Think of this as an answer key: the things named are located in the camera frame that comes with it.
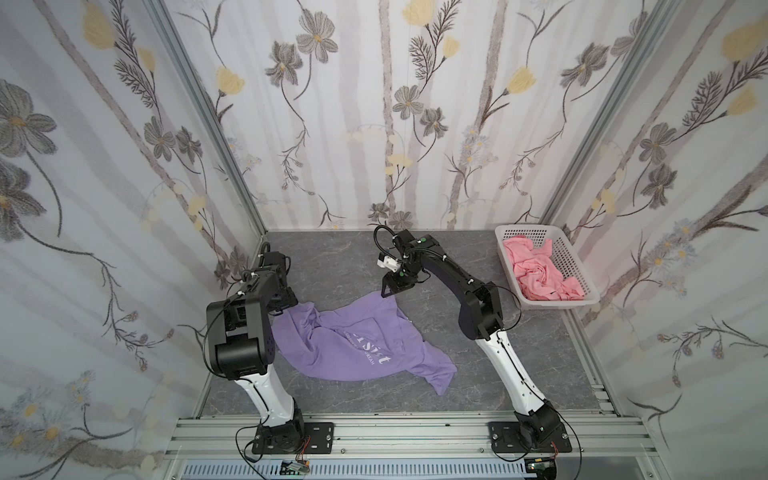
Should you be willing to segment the purple t-shirt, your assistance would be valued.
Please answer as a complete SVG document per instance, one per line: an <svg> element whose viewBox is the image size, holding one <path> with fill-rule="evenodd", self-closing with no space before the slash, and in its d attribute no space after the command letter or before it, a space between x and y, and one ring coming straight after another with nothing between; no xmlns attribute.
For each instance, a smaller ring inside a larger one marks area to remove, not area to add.
<svg viewBox="0 0 768 480"><path fill-rule="evenodd" d="M457 373L449 356L424 340L396 300L378 292L336 310L298 304L273 318L272 331L287 362L311 378L356 382L408 372L442 396Z"/></svg>

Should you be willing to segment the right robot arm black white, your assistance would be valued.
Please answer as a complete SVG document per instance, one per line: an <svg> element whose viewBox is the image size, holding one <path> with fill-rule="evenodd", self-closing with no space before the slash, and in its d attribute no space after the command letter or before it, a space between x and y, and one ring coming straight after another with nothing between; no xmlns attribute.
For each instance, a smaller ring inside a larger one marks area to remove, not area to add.
<svg viewBox="0 0 768 480"><path fill-rule="evenodd" d="M416 237L408 230L394 231L378 225L373 242L379 250L377 265L386 270L381 296L386 298L419 284L419 274L439 279L460 304L458 326L490 360L512 401L515 420L513 451L571 452L579 448L566 422L527 373L508 338L504 326L500 290L484 282L453 260L430 235Z"/></svg>

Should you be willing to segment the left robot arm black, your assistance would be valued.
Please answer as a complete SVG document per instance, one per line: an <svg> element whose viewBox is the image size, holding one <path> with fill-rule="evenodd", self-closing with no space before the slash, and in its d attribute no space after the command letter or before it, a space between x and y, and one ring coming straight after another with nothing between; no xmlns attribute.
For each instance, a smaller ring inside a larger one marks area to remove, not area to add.
<svg viewBox="0 0 768 480"><path fill-rule="evenodd" d="M211 372L235 382L257 408L257 452L295 452L306 437L301 410L272 367L277 344L271 318L298 304L289 270L290 258L265 242L236 292L206 308L203 352Z"/></svg>

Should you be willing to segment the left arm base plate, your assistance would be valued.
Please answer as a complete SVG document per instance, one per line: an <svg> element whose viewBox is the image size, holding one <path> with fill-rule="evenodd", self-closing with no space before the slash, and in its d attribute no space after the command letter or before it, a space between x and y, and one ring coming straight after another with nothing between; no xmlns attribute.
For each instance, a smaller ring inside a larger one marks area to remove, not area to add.
<svg viewBox="0 0 768 480"><path fill-rule="evenodd" d="M259 427L248 453L319 454L332 452L335 439L333 422L286 423L276 427Z"/></svg>

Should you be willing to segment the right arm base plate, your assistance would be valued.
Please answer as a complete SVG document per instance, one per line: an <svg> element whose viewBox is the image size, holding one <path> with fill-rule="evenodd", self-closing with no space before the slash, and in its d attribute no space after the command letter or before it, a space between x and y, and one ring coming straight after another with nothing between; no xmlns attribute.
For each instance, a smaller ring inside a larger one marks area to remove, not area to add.
<svg viewBox="0 0 768 480"><path fill-rule="evenodd" d="M554 454L571 453L570 435L563 424L553 428L536 429L519 422L493 421L487 424L491 448L499 454Z"/></svg>

